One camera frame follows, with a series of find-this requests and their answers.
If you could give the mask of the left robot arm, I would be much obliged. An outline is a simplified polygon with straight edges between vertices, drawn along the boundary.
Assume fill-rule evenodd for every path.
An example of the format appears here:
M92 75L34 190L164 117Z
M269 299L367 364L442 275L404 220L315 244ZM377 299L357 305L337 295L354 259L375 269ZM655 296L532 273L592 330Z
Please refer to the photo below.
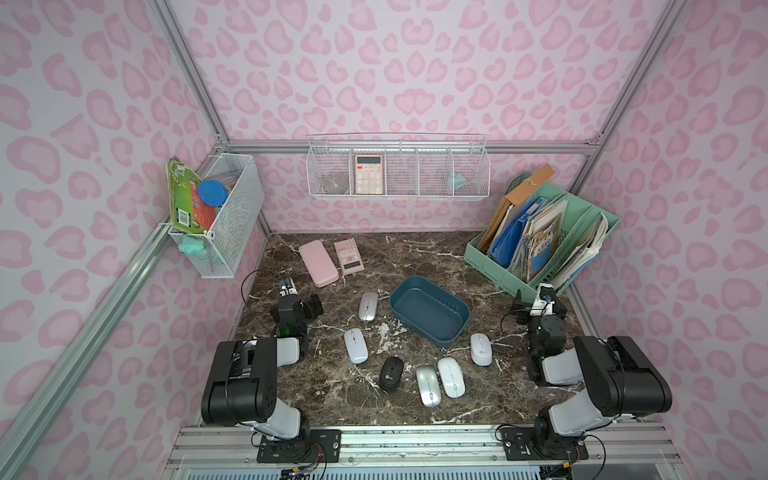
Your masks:
M300 455L312 448L311 430L301 411L278 397L278 369L307 355L309 324L324 313L319 296L280 297L271 314L273 336L218 344L201 401L205 423L248 427L279 455Z

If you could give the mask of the white slim computer mouse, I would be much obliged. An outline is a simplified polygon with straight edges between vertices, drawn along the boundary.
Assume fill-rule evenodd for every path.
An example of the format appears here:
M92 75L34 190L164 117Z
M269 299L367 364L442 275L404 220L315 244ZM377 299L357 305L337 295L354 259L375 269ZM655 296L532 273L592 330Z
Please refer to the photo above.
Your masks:
M360 328L352 328L345 331L343 338L349 359L353 364L359 365L368 360L369 352Z

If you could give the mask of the teal storage box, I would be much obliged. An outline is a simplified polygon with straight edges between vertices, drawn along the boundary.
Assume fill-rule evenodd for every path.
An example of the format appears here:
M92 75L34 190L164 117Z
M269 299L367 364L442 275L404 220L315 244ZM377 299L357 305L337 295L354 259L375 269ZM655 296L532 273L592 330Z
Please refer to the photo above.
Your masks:
M463 300L422 276L406 278L389 303L397 320L438 348L452 345L471 319Z

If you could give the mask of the silver computer mouse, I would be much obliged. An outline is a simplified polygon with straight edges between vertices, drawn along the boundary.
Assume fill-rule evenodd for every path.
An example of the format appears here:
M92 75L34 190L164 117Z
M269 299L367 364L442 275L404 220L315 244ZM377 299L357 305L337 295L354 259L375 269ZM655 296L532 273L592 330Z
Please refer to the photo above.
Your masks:
M436 370L430 365L420 365L415 372L422 403L428 408L439 406L442 395Z

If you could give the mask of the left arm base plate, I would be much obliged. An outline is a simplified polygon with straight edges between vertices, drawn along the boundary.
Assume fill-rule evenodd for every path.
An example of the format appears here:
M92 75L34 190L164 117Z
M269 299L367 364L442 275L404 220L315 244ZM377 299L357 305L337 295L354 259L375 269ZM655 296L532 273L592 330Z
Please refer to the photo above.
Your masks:
M299 464L314 462L338 463L342 431L339 429L311 429L291 440L269 440L263 437L258 445L256 460L260 464Z

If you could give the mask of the black computer mouse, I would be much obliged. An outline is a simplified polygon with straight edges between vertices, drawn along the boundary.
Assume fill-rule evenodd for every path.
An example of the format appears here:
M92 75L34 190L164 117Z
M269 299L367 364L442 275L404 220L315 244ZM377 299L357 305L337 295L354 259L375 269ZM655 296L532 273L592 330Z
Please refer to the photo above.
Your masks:
M400 385L403 371L404 362L402 359L396 356L387 358L379 374L379 388L387 394L395 392Z

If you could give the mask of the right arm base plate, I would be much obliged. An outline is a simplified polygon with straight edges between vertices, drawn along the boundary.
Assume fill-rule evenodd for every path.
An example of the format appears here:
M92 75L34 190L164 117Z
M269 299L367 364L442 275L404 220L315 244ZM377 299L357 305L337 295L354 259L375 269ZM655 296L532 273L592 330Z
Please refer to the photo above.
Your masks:
M589 453L577 437L537 433L533 427L502 425L495 432L508 461L587 460Z

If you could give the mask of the white boxy computer mouse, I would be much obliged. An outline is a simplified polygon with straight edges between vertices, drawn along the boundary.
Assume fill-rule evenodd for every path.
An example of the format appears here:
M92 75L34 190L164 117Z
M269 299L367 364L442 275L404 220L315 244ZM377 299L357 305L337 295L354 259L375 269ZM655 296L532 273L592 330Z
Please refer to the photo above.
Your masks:
M365 292L358 308L358 318L363 322L371 322L376 318L379 296L376 292Z

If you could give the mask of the white rounded computer mouse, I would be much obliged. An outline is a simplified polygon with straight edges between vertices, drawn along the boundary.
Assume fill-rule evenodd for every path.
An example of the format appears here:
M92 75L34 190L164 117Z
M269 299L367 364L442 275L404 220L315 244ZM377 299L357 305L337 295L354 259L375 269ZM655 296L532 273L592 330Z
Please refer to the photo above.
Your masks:
M483 333L473 333L470 336L470 354L474 364L487 367L493 361L492 344L489 337Z

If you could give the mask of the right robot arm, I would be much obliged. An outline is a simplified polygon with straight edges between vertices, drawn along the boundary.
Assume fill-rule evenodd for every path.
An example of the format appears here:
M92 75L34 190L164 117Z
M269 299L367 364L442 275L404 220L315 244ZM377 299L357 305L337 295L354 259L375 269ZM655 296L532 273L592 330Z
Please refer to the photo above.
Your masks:
M671 388L636 342L628 336L575 336L567 349L567 309L545 293L528 304L517 299L510 308L526 327L529 379L538 386L581 384L573 397L540 410L522 435L539 455L574 453L587 433L624 415L645 417L670 410Z

